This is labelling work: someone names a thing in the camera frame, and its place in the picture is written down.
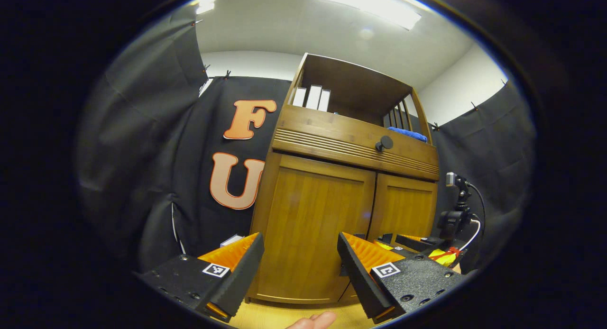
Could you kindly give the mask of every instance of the white cable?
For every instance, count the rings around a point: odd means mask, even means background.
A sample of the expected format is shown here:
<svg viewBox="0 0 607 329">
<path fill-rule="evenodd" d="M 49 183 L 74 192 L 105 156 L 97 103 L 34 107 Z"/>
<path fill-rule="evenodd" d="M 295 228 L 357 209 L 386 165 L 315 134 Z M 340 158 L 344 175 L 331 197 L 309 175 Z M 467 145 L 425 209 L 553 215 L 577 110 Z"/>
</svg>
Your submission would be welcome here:
<svg viewBox="0 0 607 329">
<path fill-rule="evenodd" d="M 200 98 L 200 96 L 202 96 L 202 93 L 204 93 L 204 91 L 206 91 L 206 89 L 209 87 L 209 85 L 211 84 L 211 81 L 213 81 L 213 78 L 209 78 L 206 83 L 204 83 L 204 85 L 202 85 L 199 89 L 199 93 L 198 93 L 198 98 Z"/>
<path fill-rule="evenodd" d="M 175 218 L 173 217 L 173 213 L 175 212 L 175 208 L 173 206 L 173 202 L 171 202 L 171 221 L 173 222 L 173 236 L 175 237 L 175 241 L 178 242 L 177 232 L 175 231 Z"/>
<path fill-rule="evenodd" d="M 171 202 L 171 221 L 173 222 L 173 236 L 175 237 L 175 241 L 178 242 L 182 247 L 182 253 L 186 254 L 186 249 L 184 248 L 184 243 L 180 239 L 177 238 L 177 232 L 175 230 L 175 218 L 173 214 L 175 213 L 175 207 L 173 202 Z"/>
<path fill-rule="evenodd" d="M 464 251 L 464 249 L 466 248 L 466 246 L 468 246 L 468 244 L 470 244 L 474 240 L 474 238 L 477 237 L 477 234 L 478 234 L 479 230 L 481 229 L 481 221 L 478 221 L 477 219 L 471 219 L 470 222 L 477 223 L 477 225 L 478 225 L 477 232 L 472 236 L 472 238 L 470 238 L 470 240 L 468 240 L 468 242 L 465 245 L 463 245 L 460 248 L 460 251 Z"/>
</svg>

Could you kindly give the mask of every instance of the human hand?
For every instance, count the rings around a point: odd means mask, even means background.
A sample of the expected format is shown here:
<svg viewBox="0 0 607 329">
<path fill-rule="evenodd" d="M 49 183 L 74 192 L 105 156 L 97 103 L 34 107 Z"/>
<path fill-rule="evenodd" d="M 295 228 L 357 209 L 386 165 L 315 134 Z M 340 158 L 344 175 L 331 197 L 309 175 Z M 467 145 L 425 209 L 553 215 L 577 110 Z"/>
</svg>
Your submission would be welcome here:
<svg viewBox="0 0 607 329">
<path fill-rule="evenodd" d="M 327 329 L 333 322 L 335 322 L 336 318 L 337 315 L 335 312 L 325 311 L 320 315 L 312 315 L 310 318 L 302 318 L 286 329 Z"/>
</svg>

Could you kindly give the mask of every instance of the orange letter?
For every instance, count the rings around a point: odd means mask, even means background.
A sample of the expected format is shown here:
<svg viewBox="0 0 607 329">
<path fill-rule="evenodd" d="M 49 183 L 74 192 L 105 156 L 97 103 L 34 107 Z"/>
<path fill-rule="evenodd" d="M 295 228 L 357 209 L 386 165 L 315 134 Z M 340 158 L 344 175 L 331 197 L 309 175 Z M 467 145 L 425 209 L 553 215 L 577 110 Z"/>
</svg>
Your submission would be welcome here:
<svg viewBox="0 0 607 329">
<path fill-rule="evenodd" d="M 247 167 L 247 180 L 245 181 L 245 190 L 242 195 L 236 197 L 228 191 L 228 181 L 232 167 L 238 163 L 236 156 L 224 152 L 215 152 L 213 154 L 213 172 L 211 173 L 211 196 L 221 206 L 232 208 L 233 210 L 245 210 L 253 205 L 258 197 L 259 180 L 264 171 L 264 161 L 245 160 Z"/>
<path fill-rule="evenodd" d="M 253 126 L 260 128 L 265 121 L 265 111 L 257 110 L 256 107 L 262 107 L 268 112 L 276 111 L 276 103 L 273 100 L 238 100 L 234 103 L 236 113 L 232 119 L 232 126 L 223 133 L 226 139 L 251 139 L 253 132 L 249 130 L 249 123 L 253 122 Z"/>
</svg>

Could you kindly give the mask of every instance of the ceiling light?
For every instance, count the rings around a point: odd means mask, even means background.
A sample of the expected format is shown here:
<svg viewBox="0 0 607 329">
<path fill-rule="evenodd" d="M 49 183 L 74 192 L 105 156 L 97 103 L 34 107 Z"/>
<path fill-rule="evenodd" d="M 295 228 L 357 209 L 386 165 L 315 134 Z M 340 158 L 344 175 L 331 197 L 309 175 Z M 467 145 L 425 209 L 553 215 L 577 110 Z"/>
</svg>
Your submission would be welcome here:
<svg viewBox="0 0 607 329">
<path fill-rule="evenodd" d="M 196 14 L 200 15 L 206 11 L 213 10 L 214 7 L 215 7 L 215 3 L 201 5 L 196 9 Z"/>
<path fill-rule="evenodd" d="M 394 24 L 411 30 L 421 15 L 414 12 L 404 0 L 329 0 L 374 14 Z"/>
<path fill-rule="evenodd" d="M 198 8 L 196 9 L 196 14 L 200 15 L 209 10 L 213 10 L 215 7 L 215 0 L 194 0 L 190 5 L 196 5 L 198 3 Z"/>
<path fill-rule="evenodd" d="M 215 2 L 215 0 L 192 0 L 189 5 L 197 5 L 197 4 L 204 4 L 204 3 L 213 3 Z"/>
</svg>

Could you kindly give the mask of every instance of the blue towel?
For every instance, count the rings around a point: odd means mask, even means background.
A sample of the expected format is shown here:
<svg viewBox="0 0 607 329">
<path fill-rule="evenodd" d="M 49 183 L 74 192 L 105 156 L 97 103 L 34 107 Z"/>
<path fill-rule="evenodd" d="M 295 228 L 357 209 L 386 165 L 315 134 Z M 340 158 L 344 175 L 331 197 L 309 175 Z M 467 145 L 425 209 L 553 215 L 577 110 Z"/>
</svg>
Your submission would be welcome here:
<svg viewBox="0 0 607 329">
<path fill-rule="evenodd" d="M 409 137 L 413 137 L 415 139 L 419 139 L 420 141 L 423 141 L 424 143 L 428 143 L 427 137 L 425 137 L 421 133 L 417 133 L 417 132 L 413 132 L 413 131 L 409 131 L 409 130 L 403 130 L 401 128 L 395 128 L 393 126 L 390 126 L 388 128 L 388 130 L 392 130 L 392 131 L 395 131 L 395 132 L 398 132 L 398 133 L 402 133 L 403 135 L 407 135 Z"/>
</svg>

